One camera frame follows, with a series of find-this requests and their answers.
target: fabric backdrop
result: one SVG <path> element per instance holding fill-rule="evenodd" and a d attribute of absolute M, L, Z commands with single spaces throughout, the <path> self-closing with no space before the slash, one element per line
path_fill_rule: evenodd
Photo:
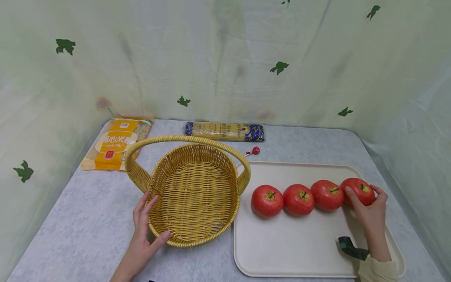
<path fill-rule="evenodd" d="M 112 114 L 352 130 L 451 269 L 450 10 L 448 0 L 2 1 L 0 281 Z"/>

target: green leaf print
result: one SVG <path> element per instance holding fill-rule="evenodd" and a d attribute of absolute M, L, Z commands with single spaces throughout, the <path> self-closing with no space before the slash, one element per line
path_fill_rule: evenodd
<path fill-rule="evenodd" d="M 58 47 L 56 48 L 56 53 L 63 53 L 64 49 L 72 55 L 72 51 L 74 51 L 75 42 L 70 41 L 68 39 L 57 39 L 56 44 Z"/>
<path fill-rule="evenodd" d="M 180 99 L 177 101 L 177 103 L 181 104 L 182 106 L 188 107 L 188 103 L 191 102 L 191 100 L 184 99 L 183 96 L 180 97 Z"/>
<path fill-rule="evenodd" d="M 30 179 L 31 175 L 33 174 L 34 170 L 28 167 L 28 163 L 26 161 L 23 161 L 21 166 L 23 168 L 13 167 L 13 169 L 17 172 L 19 177 L 22 178 L 22 182 L 25 183 L 28 179 Z"/>
<path fill-rule="evenodd" d="M 277 62 L 276 66 L 270 70 L 270 72 L 275 72 L 277 70 L 277 75 L 281 73 L 286 67 L 288 67 L 287 63 L 284 62 Z"/>
<path fill-rule="evenodd" d="M 354 111 L 348 110 L 348 107 L 344 108 L 341 112 L 338 113 L 339 116 L 346 116 Z"/>
<path fill-rule="evenodd" d="M 367 18 L 369 18 L 369 20 L 371 20 L 380 8 L 381 8 L 381 6 L 374 5 L 373 8 L 371 9 L 371 12 L 369 12 L 369 14 L 367 15 Z"/>

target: finger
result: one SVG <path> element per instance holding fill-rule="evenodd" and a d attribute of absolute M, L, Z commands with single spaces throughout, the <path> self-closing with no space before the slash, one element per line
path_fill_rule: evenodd
<path fill-rule="evenodd" d="M 162 246 L 164 246 L 164 244 L 166 244 L 166 242 L 169 240 L 169 237 L 170 237 L 169 231 L 161 233 L 155 239 L 155 241 L 149 246 L 150 256 L 153 256 L 156 253 L 156 251 L 158 251 Z"/>
<path fill-rule="evenodd" d="M 377 193 L 377 199 L 376 199 L 376 201 L 379 201 L 379 202 L 386 202 L 386 201 L 387 201 L 388 195 L 384 192 L 384 190 L 382 190 L 381 188 L 379 188 L 379 187 L 376 186 L 376 185 L 370 185 L 370 187 L 371 187 L 374 191 L 376 191 L 376 193 Z"/>
<path fill-rule="evenodd" d="M 150 200 L 147 205 L 143 208 L 141 211 L 141 214 L 148 214 L 149 211 L 152 209 L 153 205 L 158 201 L 158 195 L 153 197 L 152 200 Z"/>
<path fill-rule="evenodd" d="M 346 195 L 348 195 L 349 199 L 352 202 L 352 205 L 354 209 L 362 207 L 364 204 L 357 198 L 357 195 L 354 193 L 354 191 L 350 187 L 345 188 Z"/>
<path fill-rule="evenodd" d="M 158 196 L 153 197 L 143 210 L 139 214 L 138 229 L 141 236 L 147 236 L 147 223 L 149 222 L 149 211 L 152 209 L 153 205 L 158 201 Z"/>
<path fill-rule="evenodd" d="M 136 205 L 135 209 L 133 210 L 133 223 L 135 224 L 135 227 L 138 226 L 138 220 L 139 220 L 139 213 L 143 209 L 144 205 L 146 204 L 147 199 L 149 198 L 149 192 L 147 191 L 144 193 L 144 195 L 139 200 L 138 204 Z"/>

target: apple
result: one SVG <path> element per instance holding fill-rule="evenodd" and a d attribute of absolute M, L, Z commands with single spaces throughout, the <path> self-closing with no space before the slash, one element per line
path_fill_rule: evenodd
<path fill-rule="evenodd" d="M 306 216 L 315 208 L 312 192 L 301 184 L 293 184 L 285 189 L 283 203 L 285 211 L 295 217 Z"/>
<path fill-rule="evenodd" d="M 315 199 L 315 205 L 326 212 L 338 209 L 345 199 L 344 191 L 329 180 L 318 180 L 310 188 Z"/>
<path fill-rule="evenodd" d="M 360 178 L 348 178 L 345 179 L 341 185 L 340 189 L 343 191 L 345 195 L 345 204 L 352 207 L 352 202 L 349 199 L 348 195 L 345 192 L 345 188 L 349 187 L 351 188 L 354 193 L 357 195 L 357 198 L 360 200 L 362 204 L 365 206 L 371 205 L 374 200 L 376 199 L 376 195 L 374 194 L 374 190 L 371 188 L 371 186 L 366 183 L 365 181 L 361 180 Z"/>
<path fill-rule="evenodd" d="M 271 185 L 258 186 L 252 193 L 251 207 L 262 218 L 275 217 L 283 207 L 282 193 Z"/>

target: rice package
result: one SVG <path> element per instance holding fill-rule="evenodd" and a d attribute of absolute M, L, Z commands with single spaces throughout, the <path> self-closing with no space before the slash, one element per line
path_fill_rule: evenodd
<path fill-rule="evenodd" d="M 125 170 L 128 148 L 149 135 L 153 120 L 139 117 L 114 117 L 102 128 L 81 163 L 83 170 Z"/>
<path fill-rule="evenodd" d="M 184 134 L 220 141 L 263 142 L 263 126 L 259 124 L 187 122 Z"/>

